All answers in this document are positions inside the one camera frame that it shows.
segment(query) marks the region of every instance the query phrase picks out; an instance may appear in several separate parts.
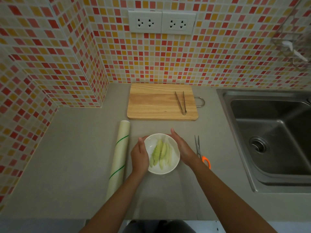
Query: hand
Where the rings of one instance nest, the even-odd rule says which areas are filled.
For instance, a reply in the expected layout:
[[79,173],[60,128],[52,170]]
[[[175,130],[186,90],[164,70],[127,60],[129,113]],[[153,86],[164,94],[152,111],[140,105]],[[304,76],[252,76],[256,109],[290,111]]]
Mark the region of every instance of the hand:
[[194,161],[199,160],[196,153],[193,152],[187,142],[185,142],[185,140],[182,139],[173,128],[171,128],[171,134],[167,135],[172,137],[177,142],[178,149],[180,151],[180,158],[186,165],[190,167]]
[[149,156],[144,143],[147,137],[138,138],[137,144],[131,151],[132,173],[141,177],[146,174],[149,167]]

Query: outlet socket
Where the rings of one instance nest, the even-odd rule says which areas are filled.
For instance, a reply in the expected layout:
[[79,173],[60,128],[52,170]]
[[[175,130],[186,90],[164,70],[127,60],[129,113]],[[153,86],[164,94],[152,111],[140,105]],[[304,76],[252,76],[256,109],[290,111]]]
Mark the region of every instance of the outlet socket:
[[196,12],[166,12],[162,13],[161,33],[192,34]]
[[161,11],[129,10],[128,19],[133,33],[161,33]]

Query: drain strainer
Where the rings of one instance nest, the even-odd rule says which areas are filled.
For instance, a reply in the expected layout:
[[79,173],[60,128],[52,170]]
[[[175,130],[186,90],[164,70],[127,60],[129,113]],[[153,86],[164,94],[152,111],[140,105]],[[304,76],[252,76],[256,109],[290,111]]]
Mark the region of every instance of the drain strainer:
[[249,140],[251,148],[253,148],[258,153],[265,153],[267,150],[267,143],[264,139],[260,137],[252,137]]

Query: cutting board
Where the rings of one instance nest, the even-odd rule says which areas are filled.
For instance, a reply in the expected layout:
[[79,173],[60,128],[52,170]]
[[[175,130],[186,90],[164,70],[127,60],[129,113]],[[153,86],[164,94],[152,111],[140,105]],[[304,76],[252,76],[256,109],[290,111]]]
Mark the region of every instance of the cutting board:
[[[175,91],[183,110],[185,93],[186,115],[180,110]],[[131,85],[127,116],[131,120],[170,121],[194,121],[199,117],[191,86],[148,83]]]

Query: forearm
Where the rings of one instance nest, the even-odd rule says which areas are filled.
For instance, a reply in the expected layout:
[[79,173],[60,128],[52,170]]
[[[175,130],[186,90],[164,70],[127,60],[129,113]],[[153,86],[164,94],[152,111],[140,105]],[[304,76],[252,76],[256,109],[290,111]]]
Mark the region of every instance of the forearm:
[[276,232],[200,159],[193,160],[190,167],[227,233]]
[[131,173],[80,233],[118,232],[142,178],[143,175]]

